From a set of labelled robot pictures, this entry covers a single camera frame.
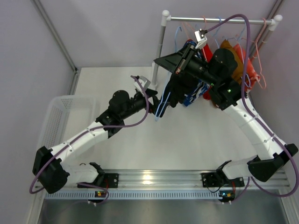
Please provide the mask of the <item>black trousers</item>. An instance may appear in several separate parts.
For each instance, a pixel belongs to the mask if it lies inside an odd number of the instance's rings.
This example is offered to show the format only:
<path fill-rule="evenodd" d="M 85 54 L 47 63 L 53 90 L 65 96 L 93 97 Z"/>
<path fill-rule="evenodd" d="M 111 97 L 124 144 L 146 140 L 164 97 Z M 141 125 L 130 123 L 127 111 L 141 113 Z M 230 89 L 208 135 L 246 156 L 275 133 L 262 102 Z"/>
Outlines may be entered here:
<path fill-rule="evenodd" d="M 167 102 L 172 108 L 176 107 L 178 103 L 182 104 L 185 95 L 191 93 L 197 87 L 198 81 L 197 78 L 189 74 L 182 76 L 172 74 L 166 86 L 164 99 L 169 93 L 170 96 Z"/>

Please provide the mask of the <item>light blue wire hanger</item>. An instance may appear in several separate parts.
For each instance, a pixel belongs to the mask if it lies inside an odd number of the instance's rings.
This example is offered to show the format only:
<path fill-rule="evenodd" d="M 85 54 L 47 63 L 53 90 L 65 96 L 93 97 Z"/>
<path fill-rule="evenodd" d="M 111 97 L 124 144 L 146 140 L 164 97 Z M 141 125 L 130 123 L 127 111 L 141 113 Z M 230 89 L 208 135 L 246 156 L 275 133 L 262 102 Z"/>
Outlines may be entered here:
<path fill-rule="evenodd" d="M 175 35 L 174 35 L 174 50 L 175 50 L 175 52 L 177 52 L 177 50 L 178 50 L 178 47 L 177 47 L 177 35 L 178 35 L 179 31 L 182 32 L 181 26 L 177 27 L 177 30 L 176 30 Z M 165 108 L 166 102 L 167 102 L 167 100 L 168 100 L 168 98 L 170 96 L 170 94 L 168 93 L 168 95 L 166 96 L 166 99 L 164 99 L 166 86 L 168 84 L 168 81 L 169 81 L 170 77 L 171 77 L 171 73 L 169 72 L 168 76 L 166 78 L 165 84 L 164 84 L 164 89 L 162 91 L 162 95 L 161 95 L 161 98 L 160 98 L 160 103 L 158 104 L 158 107 L 157 107 L 157 110 L 156 110 L 156 113 L 155 113 L 155 121 L 156 122 L 161 117 L 163 109 Z"/>

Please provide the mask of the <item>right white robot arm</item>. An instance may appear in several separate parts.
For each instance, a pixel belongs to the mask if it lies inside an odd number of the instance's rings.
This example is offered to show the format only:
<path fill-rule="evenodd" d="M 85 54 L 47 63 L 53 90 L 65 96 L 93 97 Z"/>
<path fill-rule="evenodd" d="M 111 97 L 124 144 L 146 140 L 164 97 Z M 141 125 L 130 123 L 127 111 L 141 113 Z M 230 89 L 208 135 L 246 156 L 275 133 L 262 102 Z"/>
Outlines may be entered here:
<path fill-rule="evenodd" d="M 176 107 L 195 89 L 198 81 L 210 85 L 212 101 L 239 126 L 256 151 L 253 158 L 223 163 L 217 168 L 219 176 L 227 180 L 251 176 L 260 182 L 268 181 L 298 148 L 276 137 L 254 111 L 245 91 L 232 78 L 237 62 L 230 50 L 217 49 L 209 62 L 196 57 L 196 53 L 194 46 L 189 44 L 176 53 L 154 60 L 171 73 L 161 101 Z"/>

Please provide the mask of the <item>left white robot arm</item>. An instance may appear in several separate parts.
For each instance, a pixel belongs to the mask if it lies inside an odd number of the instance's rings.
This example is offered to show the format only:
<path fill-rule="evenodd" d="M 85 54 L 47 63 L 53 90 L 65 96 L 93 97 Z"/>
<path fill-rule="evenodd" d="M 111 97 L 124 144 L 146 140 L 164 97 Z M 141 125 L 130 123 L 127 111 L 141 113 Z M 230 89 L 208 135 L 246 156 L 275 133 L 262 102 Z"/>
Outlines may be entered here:
<path fill-rule="evenodd" d="M 140 110 L 153 113 L 158 104 L 156 95 L 157 91 L 151 89 L 136 91 L 133 97 L 124 90 L 116 91 L 109 100 L 108 108 L 86 129 L 50 149 L 39 148 L 33 165 L 35 178 L 30 185 L 30 193 L 35 193 L 33 187 L 36 182 L 49 194 L 73 184 L 79 188 L 102 187 L 105 171 L 100 165 L 95 162 L 70 165 L 70 162 L 126 128 L 124 120 Z"/>

